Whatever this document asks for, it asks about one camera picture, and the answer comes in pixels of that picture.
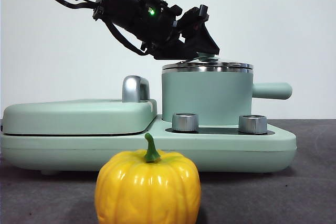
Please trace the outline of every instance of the black cable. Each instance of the black cable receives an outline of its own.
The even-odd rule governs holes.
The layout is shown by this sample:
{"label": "black cable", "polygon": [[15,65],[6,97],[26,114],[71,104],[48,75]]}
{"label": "black cable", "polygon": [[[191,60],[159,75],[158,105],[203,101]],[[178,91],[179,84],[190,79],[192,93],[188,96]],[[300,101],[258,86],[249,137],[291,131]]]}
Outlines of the black cable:
{"label": "black cable", "polygon": [[72,4],[72,3],[69,3],[65,0],[56,0],[57,2],[59,2],[60,4],[68,7],[68,8],[71,8],[71,9],[80,9],[80,8],[88,8],[88,9],[95,9],[97,7],[98,4],[92,2],[92,3],[79,3],[79,4]]}
{"label": "black cable", "polygon": [[107,28],[110,30],[114,38],[117,39],[120,43],[122,43],[126,48],[130,49],[131,51],[135,52],[138,55],[145,56],[149,55],[149,50],[146,52],[141,51],[138,49],[135,45],[131,44],[120,32],[119,30],[115,27],[113,22],[109,19],[102,19],[103,22],[106,24]]}
{"label": "black cable", "polygon": [[85,2],[88,2],[88,3],[96,4],[95,2],[90,1],[90,0],[84,0],[84,1],[85,1]]}

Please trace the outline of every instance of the stainless steel lid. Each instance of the stainless steel lid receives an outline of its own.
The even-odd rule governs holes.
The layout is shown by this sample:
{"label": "stainless steel lid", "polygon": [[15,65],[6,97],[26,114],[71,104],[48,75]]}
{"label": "stainless steel lid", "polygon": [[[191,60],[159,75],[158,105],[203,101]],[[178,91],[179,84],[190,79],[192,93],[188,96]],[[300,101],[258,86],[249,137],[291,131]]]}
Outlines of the stainless steel lid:
{"label": "stainless steel lid", "polygon": [[163,66],[163,73],[168,72],[243,72],[253,73],[253,65],[237,62],[222,62],[218,59],[181,61]]}

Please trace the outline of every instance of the yellow pumpkin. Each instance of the yellow pumpkin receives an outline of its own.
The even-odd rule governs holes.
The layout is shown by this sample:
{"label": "yellow pumpkin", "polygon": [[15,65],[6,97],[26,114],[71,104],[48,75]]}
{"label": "yellow pumpkin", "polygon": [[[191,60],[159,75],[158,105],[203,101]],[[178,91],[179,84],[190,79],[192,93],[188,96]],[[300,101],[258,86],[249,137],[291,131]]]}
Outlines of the yellow pumpkin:
{"label": "yellow pumpkin", "polygon": [[195,224],[201,184],[195,164],[180,153],[121,152],[100,170],[94,203],[100,224]]}

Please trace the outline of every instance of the green led light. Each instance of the green led light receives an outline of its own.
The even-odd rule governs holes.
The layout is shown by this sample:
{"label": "green led light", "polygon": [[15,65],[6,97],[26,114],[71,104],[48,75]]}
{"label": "green led light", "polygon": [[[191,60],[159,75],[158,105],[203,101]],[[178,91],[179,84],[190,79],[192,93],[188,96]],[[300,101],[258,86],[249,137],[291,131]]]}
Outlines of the green led light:
{"label": "green led light", "polygon": [[154,16],[155,15],[155,10],[152,7],[148,8],[148,12],[150,15]]}

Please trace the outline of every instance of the pot handle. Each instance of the pot handle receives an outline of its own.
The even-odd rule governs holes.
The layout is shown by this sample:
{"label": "pot handle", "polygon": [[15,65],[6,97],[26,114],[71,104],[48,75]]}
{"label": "pot handle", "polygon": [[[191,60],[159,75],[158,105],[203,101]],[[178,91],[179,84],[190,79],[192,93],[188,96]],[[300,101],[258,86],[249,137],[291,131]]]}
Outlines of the pot handle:
{"label": "pot handle", "polygon": [[293,88],[286,82],[253,84],[254,98],[286,100],[292,96]]}

